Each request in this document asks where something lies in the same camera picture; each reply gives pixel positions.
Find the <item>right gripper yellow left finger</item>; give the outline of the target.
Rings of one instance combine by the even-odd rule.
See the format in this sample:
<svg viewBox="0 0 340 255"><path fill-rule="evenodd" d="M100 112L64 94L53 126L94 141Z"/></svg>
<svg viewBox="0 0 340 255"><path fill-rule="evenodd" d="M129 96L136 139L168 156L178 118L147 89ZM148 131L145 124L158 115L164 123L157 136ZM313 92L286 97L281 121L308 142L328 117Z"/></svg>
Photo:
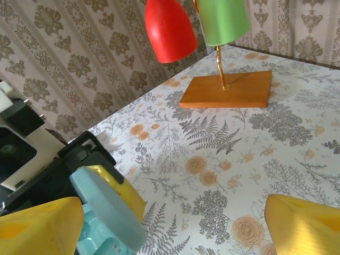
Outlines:
<svg viewBox="0 0 340 255"><path fill-rule="evenodd" d="M84 213L67 197L1 217L1 254L74 254Z"/></svg>

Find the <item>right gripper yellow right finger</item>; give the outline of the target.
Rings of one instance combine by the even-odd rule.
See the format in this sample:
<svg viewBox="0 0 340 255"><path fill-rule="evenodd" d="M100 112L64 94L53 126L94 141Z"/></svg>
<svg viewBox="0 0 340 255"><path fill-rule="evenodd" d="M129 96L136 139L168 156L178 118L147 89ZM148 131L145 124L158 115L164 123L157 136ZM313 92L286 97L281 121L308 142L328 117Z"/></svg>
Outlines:
<svg viewBox="0 0 340 255"><path fill-rule="evenodd" d="M265 221L277 254L339 254L339 209L271 194Z"/></svg>

